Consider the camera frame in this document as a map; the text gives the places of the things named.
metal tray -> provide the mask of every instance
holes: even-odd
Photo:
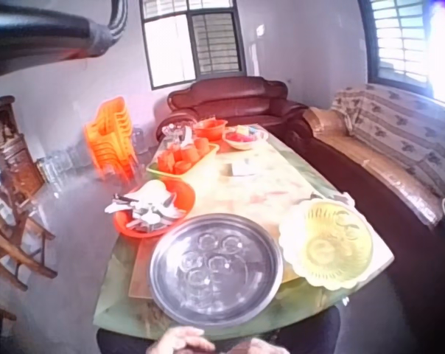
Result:
[[[153,299],[177,323],[232,327],[270,304],[281,284],[283,262],[278,245],[257,223],[208,214],[166,234],[149,272]]]

cushion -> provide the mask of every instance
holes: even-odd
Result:
[[[323,136],[322,142],[361,165],[405,202],[423,223],[436,224],[442,215],[439,198],[398,163],[348,136]]]
[[[252,97],[202,103],[193,108],[200,119],[216,116],[218,119],[266,114],[270,109],[268,98]]]
[[[283,123],[283,119],[275,116],[259,115],[259,116],[245,116],[245,117],[229,117],[229,126],[234,125],[247,125],[247,124],[258,124],[264,128],[273,127],[274,125],[280,125]]]
[[[169,107],[193,108],[202,103],[243,97],[282,98],[288,96],[287,86],[280,81],[267,81],[262,77],[224,77],[201,80],[182,91],[169,95]]]

white bowl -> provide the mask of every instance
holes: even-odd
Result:
[[[260,129],[255,129],[255,128],[250,128],[250,129],[251,129],[251,131],[253,131],[253,134],[251,134],[251,135],[255,135],[256,138],[257,138],[253,142],[235,142],[234,140],[226,139],[225,135],[227,133],[231,133],[231,132],[236,131],[236,128],[227,128],[224,131],[224,134],[222,135],[222,140],[227,142],[234,149],[237,149],[237,150],[251,150],[254,147],[256,147],[256,145],[259,142],[264,142],[265,140],[268,139],[268,133],[266,131],[262,131]]]

orange plastic bowl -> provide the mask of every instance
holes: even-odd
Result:
[[[227,120],[223,119],[207,119],[202,120],[193,126],[193,131],[198,138],[207,138],[210,142],[216,142],[223,138]]]
[[[193,188],[180,180],[164,180],[165,187],[169,192],[176,193],[177,198],[175,199],[175,206],[178,209],[181,209],[185,212],[185,215],[174,222],[172,225],[160,229],[154,232],[141,232],[136,230],[131,230],[126,227],[127,223],[132,221],[131,211],[125,210],[122,212],[115,212],[113,217],[114,227],[118,232],[122,233],[125,236],[134,237],[134,238],[150,238],[155,236],[161,236],[171,229],[175,228],[177,225],[180,225],[189,212],[192,211],[193,206],[195,205],[195,191]]]

hand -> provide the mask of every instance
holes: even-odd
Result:
[[[275,347],[266,341],[254,338],[232,348],[228,354],[289,354],[284,348]]]
[[[156,344],[149,348],[147,354],[213,352],[215,350],[214,344],[202,337],[204,333],[204,330],[193,327],[170,328]]]

